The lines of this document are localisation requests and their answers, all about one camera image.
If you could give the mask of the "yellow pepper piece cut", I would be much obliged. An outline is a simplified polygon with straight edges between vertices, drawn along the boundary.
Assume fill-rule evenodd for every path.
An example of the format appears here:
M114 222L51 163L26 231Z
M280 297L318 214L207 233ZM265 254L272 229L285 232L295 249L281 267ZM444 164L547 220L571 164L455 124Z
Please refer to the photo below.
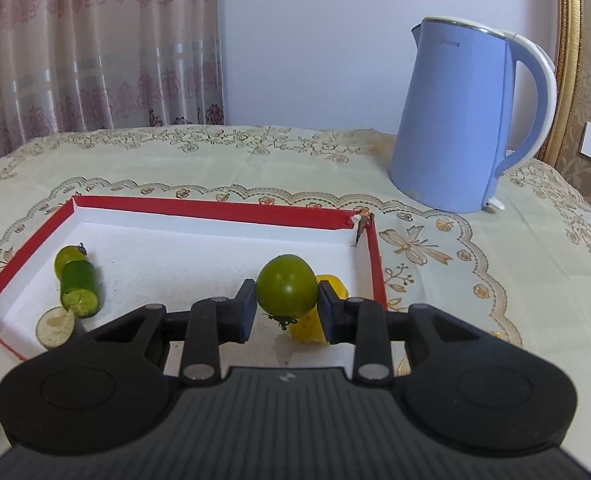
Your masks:
M332 274L318 274L317 283L327 282L332 288L335 296L340 300L346 300L349 297L349 291L340 278ZM323 315L319 314L318 304L309 313L297 322L289 326L289 335L291 339L299 344L316 344L317 346L326 346L328 344L324 324L327 322L330 314L329 302L323 302Z

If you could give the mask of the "large green tomato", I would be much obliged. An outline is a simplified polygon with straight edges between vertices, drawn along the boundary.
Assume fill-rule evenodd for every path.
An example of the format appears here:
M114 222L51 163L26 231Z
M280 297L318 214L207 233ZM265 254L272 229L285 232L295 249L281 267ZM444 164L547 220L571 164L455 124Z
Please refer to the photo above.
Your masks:
M256 300L282 330L296 324L317 303L318 288L309 263L296 255L280 255L263 266L256 280Z

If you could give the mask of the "green cucumber piece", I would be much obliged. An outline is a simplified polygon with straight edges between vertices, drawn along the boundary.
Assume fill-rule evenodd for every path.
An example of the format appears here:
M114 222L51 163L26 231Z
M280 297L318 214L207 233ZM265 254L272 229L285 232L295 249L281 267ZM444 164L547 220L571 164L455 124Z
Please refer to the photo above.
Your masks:
M100 310L95 267L87 260L68 262L61 271L60 301L77 318L90 318Z

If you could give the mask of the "small green tomato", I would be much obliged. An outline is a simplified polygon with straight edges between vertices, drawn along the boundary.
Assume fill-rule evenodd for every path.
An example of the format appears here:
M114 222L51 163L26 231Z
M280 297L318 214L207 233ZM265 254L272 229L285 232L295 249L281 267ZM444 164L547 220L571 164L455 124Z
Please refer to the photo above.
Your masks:
M58 280L61 279L62 271L68 263L85 260L86 256L87 251L82 243L61 248L54 260L54 271Z

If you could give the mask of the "red shallow tray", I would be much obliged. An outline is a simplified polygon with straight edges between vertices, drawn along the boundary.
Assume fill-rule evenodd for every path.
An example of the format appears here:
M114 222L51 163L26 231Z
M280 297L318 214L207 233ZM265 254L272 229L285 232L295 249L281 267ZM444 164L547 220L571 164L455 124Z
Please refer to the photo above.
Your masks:
M41 353L38 318L59 302L54 261L81 243L99 273L102 306L87 328L143 304L171 311L212 296L234 296L276 256L294 254L332 274L353 296L387 301L372 224L350 210L72 196L54 212L24 219L0 245L0 343L19 359Z

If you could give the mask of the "cream embroidered tablecloth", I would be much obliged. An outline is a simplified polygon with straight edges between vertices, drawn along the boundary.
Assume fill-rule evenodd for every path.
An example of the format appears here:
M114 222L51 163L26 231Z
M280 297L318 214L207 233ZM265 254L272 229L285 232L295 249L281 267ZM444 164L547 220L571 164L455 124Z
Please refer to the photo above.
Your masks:
M533 160L501 178L501 211L447 214L390 182L393 136L370 129L167 126L37 138L0 159L0 270L74 194L367 208L388 304L428 302L573 380L565 447L591 467L591 205Z

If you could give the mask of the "blue electric kettle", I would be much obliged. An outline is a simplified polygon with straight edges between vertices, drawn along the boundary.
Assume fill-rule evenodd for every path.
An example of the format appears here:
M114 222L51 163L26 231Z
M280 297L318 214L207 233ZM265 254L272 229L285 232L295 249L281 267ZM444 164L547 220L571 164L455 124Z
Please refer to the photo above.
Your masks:
M399 123L391 182L425 206L455 214L503 209L499 178L542 147L557 105L555 66L516 32L463 18L427 16L411 33L416 58ZM516 67L536 87L529 133L508 147Z

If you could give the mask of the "pink patterned curtain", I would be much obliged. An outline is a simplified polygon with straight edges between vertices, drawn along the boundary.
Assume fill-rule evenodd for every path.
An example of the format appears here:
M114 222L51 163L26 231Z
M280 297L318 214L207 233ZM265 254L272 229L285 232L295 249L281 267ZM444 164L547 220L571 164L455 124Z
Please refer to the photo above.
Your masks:
M224 120L218 0L0 0L0 158L58 132Z

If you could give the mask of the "gold mirror frame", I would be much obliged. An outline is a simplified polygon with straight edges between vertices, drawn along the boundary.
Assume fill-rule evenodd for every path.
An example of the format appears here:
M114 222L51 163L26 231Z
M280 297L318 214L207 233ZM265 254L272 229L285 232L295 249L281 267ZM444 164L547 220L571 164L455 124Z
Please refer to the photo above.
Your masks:
M576 87L579 84L584 0L558 0L556 80L558 97L556 113L549 135L536 157L556 166L571 124Z

